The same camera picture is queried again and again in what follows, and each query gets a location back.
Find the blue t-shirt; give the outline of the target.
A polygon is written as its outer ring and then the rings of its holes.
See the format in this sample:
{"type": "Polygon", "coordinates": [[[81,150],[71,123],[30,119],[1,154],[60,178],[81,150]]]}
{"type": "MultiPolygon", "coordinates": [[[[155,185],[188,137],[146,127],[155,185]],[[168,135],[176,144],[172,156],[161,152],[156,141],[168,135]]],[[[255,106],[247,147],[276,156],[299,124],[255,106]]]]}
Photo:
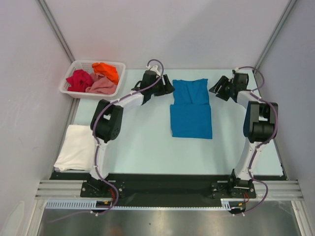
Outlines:
{"type": "Polygon", "coordinates": [[[173,80],[174,103],[170,105],[170,127],[176,138],[212,139],[212,114],[208,79],[173,80]]]}

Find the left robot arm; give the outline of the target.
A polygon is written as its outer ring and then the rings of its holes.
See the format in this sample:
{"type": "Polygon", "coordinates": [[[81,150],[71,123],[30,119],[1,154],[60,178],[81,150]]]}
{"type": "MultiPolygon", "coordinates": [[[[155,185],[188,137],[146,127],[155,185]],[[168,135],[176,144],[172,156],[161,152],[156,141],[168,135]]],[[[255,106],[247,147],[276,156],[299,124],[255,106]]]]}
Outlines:
{"type": "Polygon", "coordinates": [[[148,69],[144,72],[141,81],[138,81],[129,94],[113,101],[100,100],[90,128],[95,140],[93,166],[90,177],[82,184],[81,197],[105,197],[108,192],[112,197],[118,196],[117,188],[109,183],[108,150],[121,131],[123,115],[129,110],[144,105],[152,96],[163,96],[174,92],[169,78],[155,70],[148,69]]]}

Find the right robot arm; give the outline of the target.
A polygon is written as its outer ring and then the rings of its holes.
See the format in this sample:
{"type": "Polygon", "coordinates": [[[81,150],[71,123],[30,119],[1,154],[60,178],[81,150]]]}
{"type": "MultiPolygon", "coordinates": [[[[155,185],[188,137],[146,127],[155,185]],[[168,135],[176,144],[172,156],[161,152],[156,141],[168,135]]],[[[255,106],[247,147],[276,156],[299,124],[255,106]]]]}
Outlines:
{"type": "Polygon", "coordinates": [[[278,132],[278,105],[263,100],[247,88],[249,75],[236,70],[232,78],[222,76],[210,88],[216,97],[235,103],[246,109],[243,124],[245,145],[238,164],[232,170],[227,181],[217,181],[211,185],[211,196],[218,198],[255,198],[253,171],[256,161],[265,146],[273,140],[278,132]]]}

